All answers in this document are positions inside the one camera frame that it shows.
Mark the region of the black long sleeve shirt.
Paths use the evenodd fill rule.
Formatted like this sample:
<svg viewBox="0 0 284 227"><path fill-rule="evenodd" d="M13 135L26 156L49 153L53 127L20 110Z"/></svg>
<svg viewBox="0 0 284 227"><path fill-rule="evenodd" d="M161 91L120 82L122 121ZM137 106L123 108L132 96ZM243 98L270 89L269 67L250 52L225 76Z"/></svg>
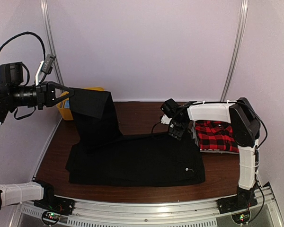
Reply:
<svg viewBox="0 0 284 227"><path fill-rule="evenodd" d="M80 137L66 164L70 183L171 187L205 181L202 155L189 132L181 140L166 132L123 135L108 91L75 88L69 102Z"/></svg>

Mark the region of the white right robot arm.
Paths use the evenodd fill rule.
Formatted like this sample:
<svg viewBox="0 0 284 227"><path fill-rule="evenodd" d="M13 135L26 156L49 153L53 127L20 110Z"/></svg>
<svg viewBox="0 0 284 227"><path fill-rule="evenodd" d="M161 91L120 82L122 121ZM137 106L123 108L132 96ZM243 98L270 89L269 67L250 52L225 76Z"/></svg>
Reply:
<svg viewBox="0 0 284 227"><path fill-rule="evenodd" d="M168 125L168 134L180 140L191 121L220 121L232 126L233 138L240 156L240 177L233 205L242 209L253 199L259 166L258 149L261 121L248 99L236 101L194 101L180 105L169 99L161 106L162 124Z"/></svg>

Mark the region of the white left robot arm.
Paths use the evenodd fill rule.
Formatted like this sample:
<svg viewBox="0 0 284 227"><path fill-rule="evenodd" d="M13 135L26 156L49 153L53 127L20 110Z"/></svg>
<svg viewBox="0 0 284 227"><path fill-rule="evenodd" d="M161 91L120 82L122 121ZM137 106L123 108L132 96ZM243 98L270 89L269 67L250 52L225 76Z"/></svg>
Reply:
<svg viewBox="0 0 284 227"><path fill-rule="evenodd" d="M10 205L33 201L36 206L70 215L74 200L54 195L53 186L33 180L61 116L57 108L38 113L32 120L0 123L0 210Z"/></svg>

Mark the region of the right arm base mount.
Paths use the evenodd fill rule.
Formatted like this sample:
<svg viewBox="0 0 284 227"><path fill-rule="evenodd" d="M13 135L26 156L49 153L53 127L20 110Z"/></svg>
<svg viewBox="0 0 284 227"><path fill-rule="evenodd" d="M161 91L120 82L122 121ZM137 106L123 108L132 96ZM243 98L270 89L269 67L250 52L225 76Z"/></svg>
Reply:
<svg viewBox="0 0 284 227"><path fill-rule="evenodd" d="M249 190L237 187L237 194L218 199L217 206L220 214L243 210L257 205L254 191L255 187Z"/></svg>

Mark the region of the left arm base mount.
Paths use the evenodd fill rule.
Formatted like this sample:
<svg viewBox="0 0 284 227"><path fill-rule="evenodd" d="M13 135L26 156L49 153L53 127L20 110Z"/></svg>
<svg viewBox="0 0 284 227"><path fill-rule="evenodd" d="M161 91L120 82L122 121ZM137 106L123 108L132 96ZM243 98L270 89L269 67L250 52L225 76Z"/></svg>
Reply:
<svg viewBox="0 0 284 227"><path fill-rule="evenodd" d="M35 206L55 211L62 215L71 215L74 209L75 200L55 196L54 187L42 180L33 180L43 188L43 196L41 200L32 200Z"/></svg>

